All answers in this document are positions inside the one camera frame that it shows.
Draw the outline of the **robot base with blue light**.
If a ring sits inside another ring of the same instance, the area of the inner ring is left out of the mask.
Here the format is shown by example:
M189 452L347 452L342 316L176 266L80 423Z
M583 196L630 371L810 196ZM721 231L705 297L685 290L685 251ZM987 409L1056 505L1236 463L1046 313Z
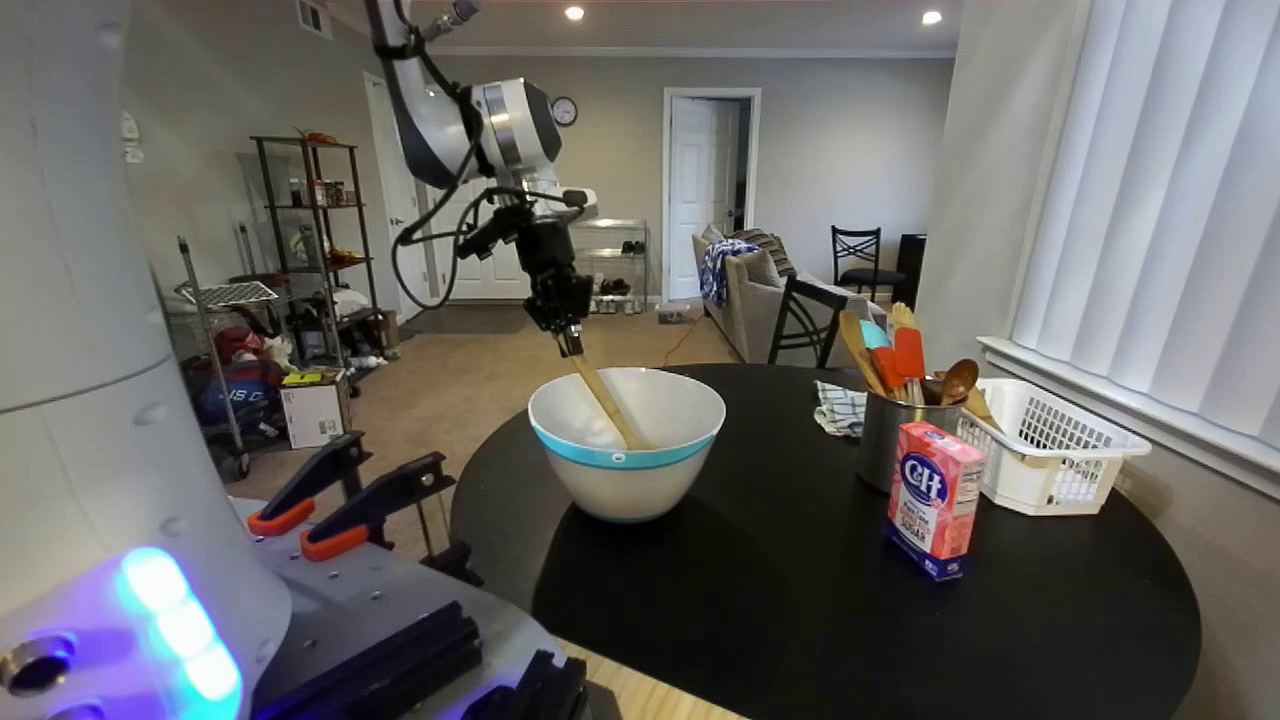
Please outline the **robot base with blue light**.
M4 720L250 720L292 626L129 204L129 0L0 0Z

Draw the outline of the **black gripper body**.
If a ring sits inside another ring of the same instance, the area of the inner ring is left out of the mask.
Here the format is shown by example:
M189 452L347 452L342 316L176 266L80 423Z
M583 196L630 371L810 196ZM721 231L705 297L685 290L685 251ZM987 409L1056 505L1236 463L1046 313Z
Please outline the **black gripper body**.
M593 282L575 273L568 223L589 207L589 193L489 189L489 201L498 214L462 242L462 256L489 256L512 242L529 277L524 313L549 335L573 335L589 316Z

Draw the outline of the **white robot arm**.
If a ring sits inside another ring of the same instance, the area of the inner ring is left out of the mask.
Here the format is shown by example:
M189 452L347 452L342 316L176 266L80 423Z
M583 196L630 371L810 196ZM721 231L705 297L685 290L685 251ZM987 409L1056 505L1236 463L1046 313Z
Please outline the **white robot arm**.
M462 231L458 256L512 243L529 277L524 313L559 355L581 355L593 282L575 273L568 223L596 193L563 189L555 178L563 142L549 92L524 77L458 85L430 55L430 44L471 20L479 0L451 0L430 29L411 20L407 0L366 0L366 14L407 173L444 196L485 179L494 201L489 220Z

